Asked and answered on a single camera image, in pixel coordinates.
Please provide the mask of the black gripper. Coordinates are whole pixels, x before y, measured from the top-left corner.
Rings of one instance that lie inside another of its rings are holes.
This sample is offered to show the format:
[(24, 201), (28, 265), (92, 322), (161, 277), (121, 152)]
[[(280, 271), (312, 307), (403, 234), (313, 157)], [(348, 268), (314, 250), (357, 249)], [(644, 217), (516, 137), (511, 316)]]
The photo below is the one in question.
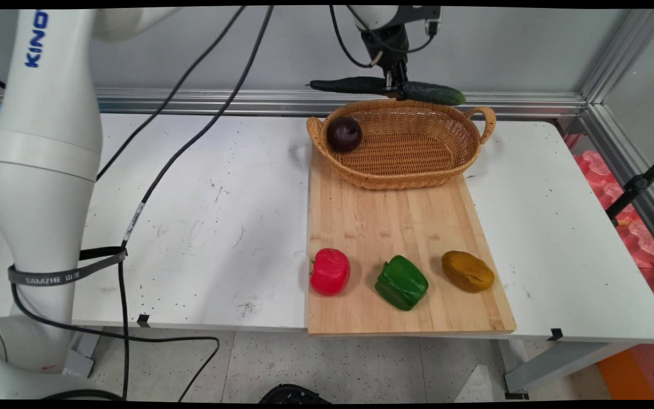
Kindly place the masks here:
[[(384, 72), (384, 94), (396, 93), (398, 101), (406, 100), (405, 83), (408, 81), (406, 65), (409, 40), (405, 24), (361, 31), (360, 36), (371, 59), (370, 67), (378, 66)], [(396, 83), (392, 73), (396, 73)]]

